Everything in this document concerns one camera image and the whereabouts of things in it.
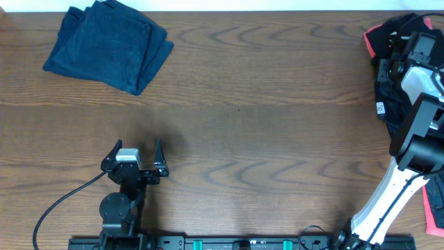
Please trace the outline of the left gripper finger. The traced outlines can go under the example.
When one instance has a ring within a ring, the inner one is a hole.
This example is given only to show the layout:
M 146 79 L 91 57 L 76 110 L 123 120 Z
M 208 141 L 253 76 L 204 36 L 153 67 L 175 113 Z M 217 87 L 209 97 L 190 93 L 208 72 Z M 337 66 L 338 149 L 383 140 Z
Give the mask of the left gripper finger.
M 161 139 L 157 139 L 155 148 L 154 165 L 157 170 L 166 170 L 167 164 L 162 151 Z
M 102 163 L 108 163 L 116 160 L 116 155 L 119 150 L 122 148 L 122 140 L 117 140 L 116 144 L 112 148 L 112 150 L 108 153 L 108 155 L 102 160 Z

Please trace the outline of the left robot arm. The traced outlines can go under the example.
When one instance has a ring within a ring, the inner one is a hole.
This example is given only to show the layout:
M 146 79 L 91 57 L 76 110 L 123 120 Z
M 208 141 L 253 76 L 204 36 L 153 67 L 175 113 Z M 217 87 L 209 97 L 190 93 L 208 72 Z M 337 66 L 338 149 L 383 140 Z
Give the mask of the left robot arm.
M 125 149 L 118 140 L 102 160 L 101 170 L 119 186 L 118 192 L 103 198 L 99 212 L 103 219 L 100 249 L 156 249 L 156 239 L 141 229 L 146 187 L 157 185 L 169 175 L 161 140 L 157 140 L 154 169 L 142 169 L 138 149 Z

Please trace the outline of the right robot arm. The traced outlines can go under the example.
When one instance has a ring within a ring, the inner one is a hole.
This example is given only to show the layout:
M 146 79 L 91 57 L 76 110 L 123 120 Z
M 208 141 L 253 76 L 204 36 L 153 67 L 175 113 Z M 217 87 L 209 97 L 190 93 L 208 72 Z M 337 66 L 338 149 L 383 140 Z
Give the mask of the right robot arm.
M 415 249 L 412 237 L 386 233 L 410 198 L 443 173 L 443 85 L 430 63 L 436 42 L 427 33 L 396 37 L 391 56 L 379 60 L 375 87 L 400 101 L 405 115 L 391 137 L 384 178 L 330 249 Z

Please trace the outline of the black printed jersey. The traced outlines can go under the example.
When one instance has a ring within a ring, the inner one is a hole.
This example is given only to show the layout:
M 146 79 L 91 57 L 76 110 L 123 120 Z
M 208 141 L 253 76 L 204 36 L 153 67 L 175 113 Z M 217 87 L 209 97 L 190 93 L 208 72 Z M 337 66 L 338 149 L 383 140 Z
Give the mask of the black printed jersey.
M 377 116 L 391 136 L 396 168 L 425 186 L 432 212 L 443 213 L 443 33 L 411 13 L 364 33 L 377 68 Z

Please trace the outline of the folded navy blue cloth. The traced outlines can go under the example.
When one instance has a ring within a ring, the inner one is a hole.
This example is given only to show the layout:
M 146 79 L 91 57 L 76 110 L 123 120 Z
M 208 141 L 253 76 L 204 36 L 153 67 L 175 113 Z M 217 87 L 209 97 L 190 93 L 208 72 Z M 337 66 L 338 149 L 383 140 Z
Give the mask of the folded navy blue cloth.
M 118 1 L 70 7 L 42 69 L 140 95 L 173 50 L 167 31 Z

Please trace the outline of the red cloth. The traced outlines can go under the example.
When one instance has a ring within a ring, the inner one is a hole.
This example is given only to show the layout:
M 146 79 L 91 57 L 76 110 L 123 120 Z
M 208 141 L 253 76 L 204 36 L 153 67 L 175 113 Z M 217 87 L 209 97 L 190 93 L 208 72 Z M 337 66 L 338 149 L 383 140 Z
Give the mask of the red cloth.
M 436 46 L 443 45 L 443 33 L 432 28 L 431 20 L 415 13 L 394 17 L 364 32 L 364 41 L 372 58 L 372 65 L 389 55 L 390 40 L 398 33 L 409 37 L 414 31 L 430 32 L 436 36 Z M 407 115 L 408 105 L 401 94 L 387 85 L 375 84 L 377 116 L 386 123 L 388 133 L 397 132 L 402 119 Z M 443 236 L 443 174 L 434 176 L 422 189 L 426 218 L 426 233 Z

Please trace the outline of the black mounting rail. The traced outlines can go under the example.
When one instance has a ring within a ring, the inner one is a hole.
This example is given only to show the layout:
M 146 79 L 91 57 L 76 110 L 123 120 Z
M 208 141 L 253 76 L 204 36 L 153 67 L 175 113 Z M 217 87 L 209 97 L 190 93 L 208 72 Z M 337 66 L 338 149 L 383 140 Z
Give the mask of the black mounting rail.
M 154 250 L 301 250 L 329 249 L 327 236 L 229 238 L 162 236 L 154 240 L 143 238 L 70 239 L 68 250 L 154 249 Z

